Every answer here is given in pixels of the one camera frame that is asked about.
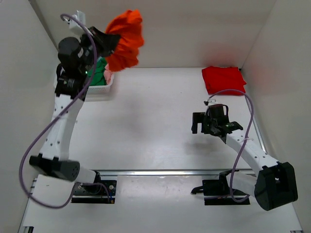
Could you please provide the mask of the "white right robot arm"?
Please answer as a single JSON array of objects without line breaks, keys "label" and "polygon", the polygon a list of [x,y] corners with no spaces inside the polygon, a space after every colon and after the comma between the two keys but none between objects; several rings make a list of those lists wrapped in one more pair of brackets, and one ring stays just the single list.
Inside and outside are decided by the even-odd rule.
[{"label": "white right robot arm", "polygon": [[270,156],[246,135],[239,123],[231,122],[227,105],[213,104],[205,112],[193,113],[193,134],[198,133],[199,124],[201,133],[220,138],[238,153],[254,174],[247,175],[236,168],[224,171],[216,180],[203,180],[202,186],[194,188],[192,194],[202,192],[205,200],[232,200],[239,203],[243,202],[242,196],[253,196],[265,211],[297,201],[294,167]]}]

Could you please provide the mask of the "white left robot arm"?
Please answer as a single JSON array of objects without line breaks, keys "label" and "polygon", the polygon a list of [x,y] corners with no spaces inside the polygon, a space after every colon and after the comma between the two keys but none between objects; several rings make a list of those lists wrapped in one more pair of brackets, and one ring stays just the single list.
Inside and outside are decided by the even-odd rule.
[{"label": "white left robot arm", "polygon": [[88,90],[88,75],[97,62],[95,55],[107,57],[113,54],[121,38],[118,34],[106,34],[95,27],[90,36],[80,39],[66,37],[58,44],[56,69],[57,84],[52,126],[38,155],[32,155],[29,164],[40,173],[70,181],[85,183],[90,193],[97,193],[102,181],[96,171],[83,168],[78,161],[69,159],[69,145],[76,118],[82,108]]}]

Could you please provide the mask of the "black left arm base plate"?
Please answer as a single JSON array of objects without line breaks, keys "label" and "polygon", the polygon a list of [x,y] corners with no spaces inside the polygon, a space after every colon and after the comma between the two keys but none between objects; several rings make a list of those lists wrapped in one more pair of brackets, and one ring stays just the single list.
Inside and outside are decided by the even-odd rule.
[{"label": "black left arm base plate", "polygon": [[102,176],[102,185],[79,185],[74,191],[71,203],[114,204],[116,201],[117,176]]}]

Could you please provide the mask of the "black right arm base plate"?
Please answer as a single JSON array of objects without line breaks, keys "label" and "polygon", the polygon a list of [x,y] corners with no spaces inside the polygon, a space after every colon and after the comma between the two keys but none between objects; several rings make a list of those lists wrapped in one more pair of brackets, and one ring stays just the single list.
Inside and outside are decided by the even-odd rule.
[{"label": "black right arm base plate", "polygon": [[226,180],[231,172],[232,170],[221,172],[217,179],[202,180],[202,185],[193,188],[191,194],[203,194],[205,206],[250,205],[249,198],[244,199],[246,194],[236,189],[233,189],[234,198],[242,202],[233,200]]}]

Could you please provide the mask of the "orange t shirt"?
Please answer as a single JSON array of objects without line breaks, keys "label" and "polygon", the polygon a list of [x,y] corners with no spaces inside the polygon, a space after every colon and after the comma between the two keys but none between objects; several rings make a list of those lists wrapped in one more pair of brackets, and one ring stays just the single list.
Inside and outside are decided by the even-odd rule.
[{"label": "orange t shirt", "polygon": [[115,17],[105,33],[121,36],[114,53],[106,57],[110,71],[118,72],[138,65],[139,48],[144,45],[139,10],[127,10]]}]

